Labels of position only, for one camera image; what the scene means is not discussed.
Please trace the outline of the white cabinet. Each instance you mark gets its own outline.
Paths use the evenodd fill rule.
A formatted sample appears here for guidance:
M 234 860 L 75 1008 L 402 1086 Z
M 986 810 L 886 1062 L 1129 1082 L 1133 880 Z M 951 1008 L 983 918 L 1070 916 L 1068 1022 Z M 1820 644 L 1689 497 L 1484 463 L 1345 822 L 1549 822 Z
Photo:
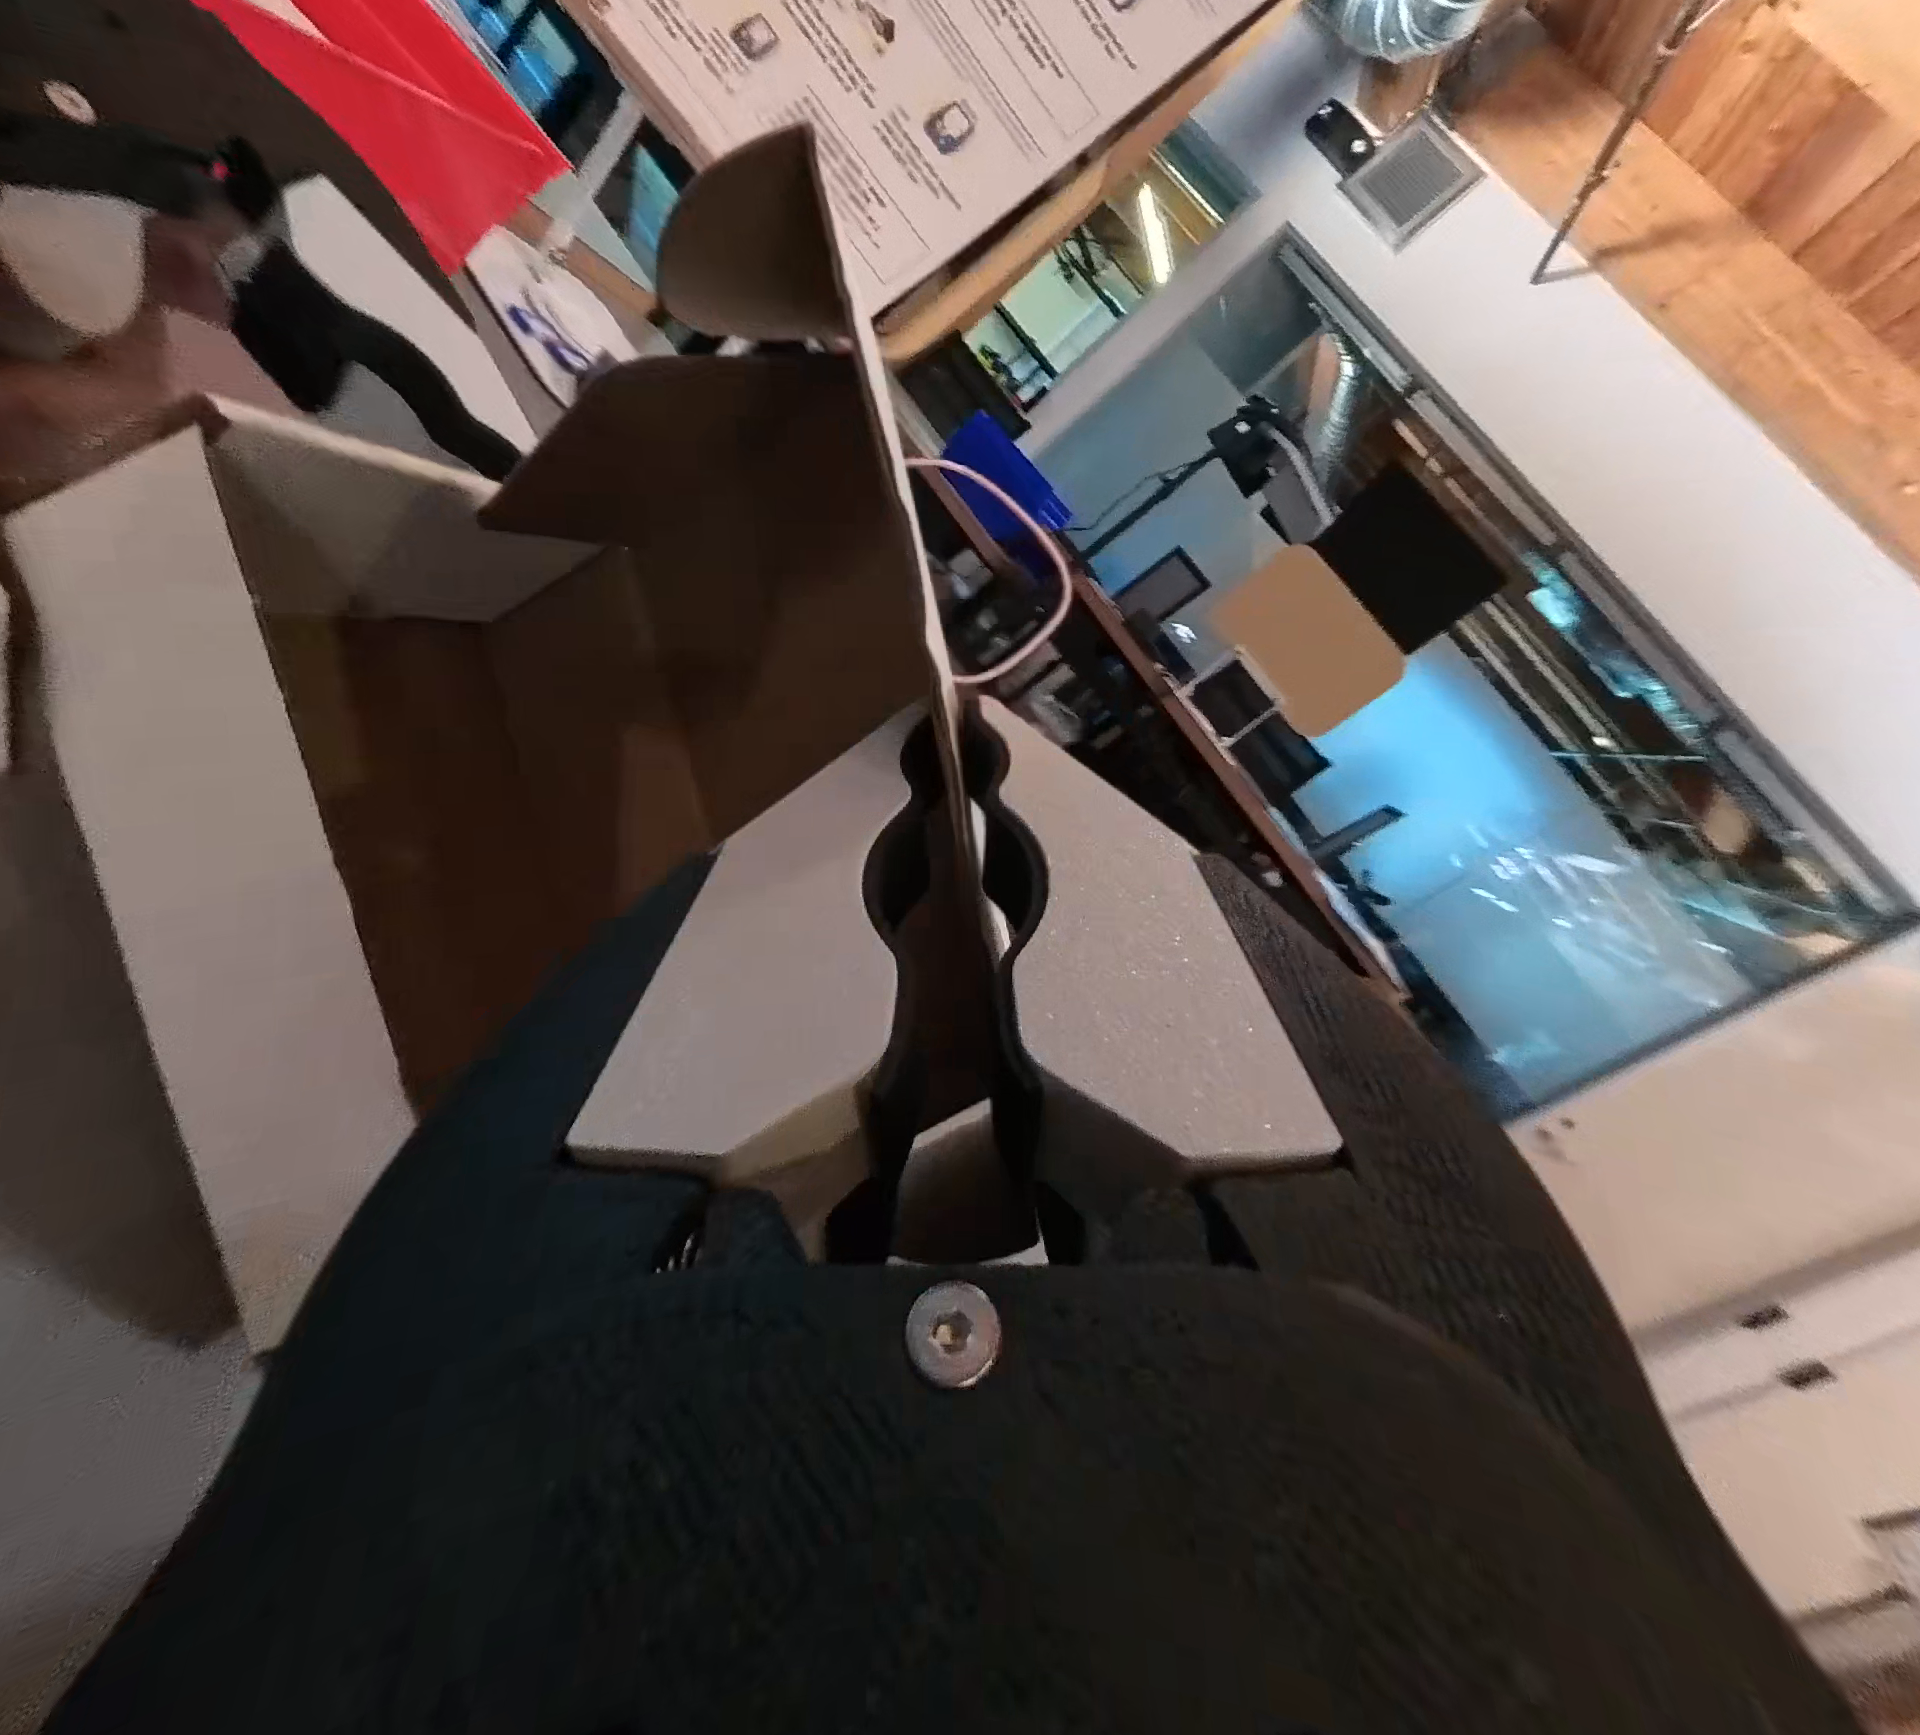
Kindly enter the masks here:
M 1772 1604 L 1914 1580 L 1916 932 L 1508 1136 Z

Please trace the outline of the blue plastic bin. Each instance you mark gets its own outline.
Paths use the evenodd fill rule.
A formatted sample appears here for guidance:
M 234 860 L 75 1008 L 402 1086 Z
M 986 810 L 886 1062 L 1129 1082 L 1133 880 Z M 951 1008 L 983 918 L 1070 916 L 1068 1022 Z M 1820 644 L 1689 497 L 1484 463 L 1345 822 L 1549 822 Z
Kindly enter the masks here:
M 948 469 L 942 477 L 955 497 L 967 505 L 983 533 L 1000 547 L 1022 541 L 1027 529 L 1005 503 L 987 491 L 987 485 L 1017 503 L 1020 511 L 1050 535 L 1066 533 L 1074 521 L 1068 505 L 1058 499 L 1020 445 L 983 411 L 970 415 L 951 433 L 942 447 L 942 461 L 967 473 L 959 477 L 954 469 Z

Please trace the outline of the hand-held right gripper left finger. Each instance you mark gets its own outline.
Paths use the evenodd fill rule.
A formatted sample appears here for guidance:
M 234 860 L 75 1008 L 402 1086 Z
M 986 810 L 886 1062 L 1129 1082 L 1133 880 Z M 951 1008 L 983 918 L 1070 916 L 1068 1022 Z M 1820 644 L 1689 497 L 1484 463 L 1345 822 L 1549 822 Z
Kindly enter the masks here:
M 713 852 L 568 1130 L 592 1172 L 769 1198 L 869 1256 L 962 980 L 931 718 L 899 712 Z

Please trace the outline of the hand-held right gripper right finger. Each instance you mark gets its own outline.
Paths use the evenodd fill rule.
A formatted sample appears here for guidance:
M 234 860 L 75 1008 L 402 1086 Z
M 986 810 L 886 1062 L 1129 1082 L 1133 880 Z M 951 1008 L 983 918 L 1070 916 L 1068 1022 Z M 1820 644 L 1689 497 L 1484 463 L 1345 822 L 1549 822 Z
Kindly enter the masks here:
M 1326 1172 L 1342 1136 L 1197 854 L 995 700 L 971 822 L 1011 1160 L 1108 1224 L 1147 1194 Z

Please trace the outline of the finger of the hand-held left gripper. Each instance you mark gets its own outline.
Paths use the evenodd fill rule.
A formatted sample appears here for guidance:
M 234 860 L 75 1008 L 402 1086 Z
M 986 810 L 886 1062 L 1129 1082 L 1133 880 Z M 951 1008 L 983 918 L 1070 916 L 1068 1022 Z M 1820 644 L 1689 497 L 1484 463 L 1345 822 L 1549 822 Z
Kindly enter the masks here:
M 284 409 L 325 433 L 503 481 L 535 445 L 461 291 L 325 179 L 284 189 L 223 251 L 225 327 Z
M 154 305 L 227 325 L 284 239 L 282 207 L 246 143 L 205 153 L 127 125 L 3 117 L 3 359 L 68 361 Z

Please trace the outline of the red plastic bin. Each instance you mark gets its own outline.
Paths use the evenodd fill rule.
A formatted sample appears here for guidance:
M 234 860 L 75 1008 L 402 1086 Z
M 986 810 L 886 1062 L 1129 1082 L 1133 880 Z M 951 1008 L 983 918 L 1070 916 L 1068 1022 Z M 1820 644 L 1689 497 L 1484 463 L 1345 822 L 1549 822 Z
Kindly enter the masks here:
M 564 175 L 429 0 L 190 3 L 345 143 L 446 275 Z

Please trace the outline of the white cardboard box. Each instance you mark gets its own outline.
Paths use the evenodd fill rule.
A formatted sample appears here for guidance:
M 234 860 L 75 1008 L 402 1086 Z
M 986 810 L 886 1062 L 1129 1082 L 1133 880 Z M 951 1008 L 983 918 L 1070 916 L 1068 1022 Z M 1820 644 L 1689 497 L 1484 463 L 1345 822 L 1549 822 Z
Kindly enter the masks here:
M 806 125 L 709 165 L 668 315 L 488 485 L 207 401 L 13 517 L 52 752 L 251 1354 L 419 1116 L 683 862 L 951 718 Z

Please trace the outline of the wall vent grille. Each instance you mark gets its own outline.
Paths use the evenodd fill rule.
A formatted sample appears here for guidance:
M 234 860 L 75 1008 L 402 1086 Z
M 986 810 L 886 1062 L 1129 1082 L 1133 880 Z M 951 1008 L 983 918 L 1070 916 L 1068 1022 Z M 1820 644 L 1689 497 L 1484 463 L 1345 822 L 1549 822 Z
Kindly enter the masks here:
M 1447 125 L 1421 115 L 1382 139 L 1338 195 L 1397 257 L 1484 181 L 1484 167 Z

